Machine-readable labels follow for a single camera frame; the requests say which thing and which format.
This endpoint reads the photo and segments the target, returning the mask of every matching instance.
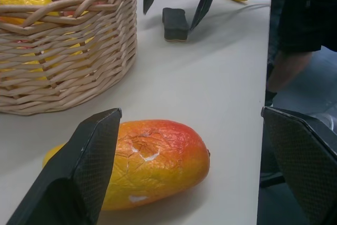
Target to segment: wicker basket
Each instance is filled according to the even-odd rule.
[[[136,0],[0,5],[0,17],[25,19],[0,22],[0,112],[74,107],[116,84],[135,60]]]

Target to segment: leg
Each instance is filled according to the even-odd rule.
[[[282,183],[285,183],[284,177],[278,176],[278,177],[275,177],[275,178],[262,180],[260,182],[260,187],[261,188],[267,188],[267,187],[272,187],[273,185],[282,184]]]
[[[312,52],[279,52],[267,82],[267,91],[276,93],[288,85],[310,63]]]

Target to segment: white table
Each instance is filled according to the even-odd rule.
[[[78,123],[113,107],[122,121],[170,119],[189,125],[211,152],[198,187],[147,207],[104,213],[100,225],[256,223],[262,143],[269,0],[246,5],[214,0],[186,43],[164,40],[164,7],[186,10],[199,0],[155,0],[146,16],[138,0],[138,58],[127,76],[95,99],[65,112],[0,114],[0,224],[42,167],[44,154],[67,141]]]

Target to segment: black shorts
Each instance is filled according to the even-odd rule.
[[[337,52],[337,0],[285,0],[279,37],[284,52]]]

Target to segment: floor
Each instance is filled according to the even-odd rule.
[[[325,112],[337,117],[337,53],[327,48],[316,52],[309,67],[275,97],[274,107],[305,114]],[[275,169],[270,148],[267,136],[264,135],[262,169]],[[260,189],[257,223],[309,224],[286,184]]]

